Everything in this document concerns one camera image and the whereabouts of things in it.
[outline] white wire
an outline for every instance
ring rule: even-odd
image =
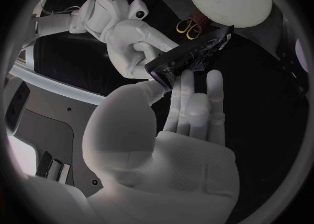
[[[72,6],[72,7],[66,8],[64,11],[61,11],[61,12],[49,12],[49,11],[46,11],[46,10],[43,8],[43,6],[42,6],[42,0],[40,0],[40,6],[41,6],[41,8],[42,8],[42,11],[43,11],[45,14],[47,14],[47,15],[51,15],[51,14],[62,14],[62,13],[72,12],[72,11],[77,10],[77,9],[68,10],[68,9],[70,9],[70,8],[78,8],[78,9],[80,9],[80,7],[78,7],[78,6]]]

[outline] cable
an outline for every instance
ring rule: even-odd
[[[49,12],[49,11],[46,11],[46,10],[43,8],[42,0],[40,0],[40,6],[41,6],[41,8],[42,8],[42,11],[43,11],[45,14],[47,14],[47,15],[51,15],[51,14],[62,14],[62,13],[72,12],[72,11],[77,10],[77,9],[68,10],[68,9],[70,9],[70,8],[78,8],[78,9],[80,9],[80,7],[78,7],[78,6],[72,6],[72,7],[66,8],[64,11],[61,11],[61,12]]]

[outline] yellow object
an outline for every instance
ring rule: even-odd
[[[189,21],[188,26],[187,26],[184,30],[179,30],[179,25],[180,25],[182,22],[184,22],[184,21]],[[187,37],[189,40],[193,40],[193,39],[197,38],[197,37],[199,36],[199,34],[200,34],[200,32],[198,32],[198,34],[197,34],[196,37],[190,37],[190,36],[189,36],[190,31],[191,31],[195,26],[197,26],[197,24],[192,25],[192,20],[190,20],[190,19],[182,20],[182,21],[180,21],[180,22],[177,24],[176,30],[177,30],[179,33],[185,33],[185,32],[186,32],[186,37]]]

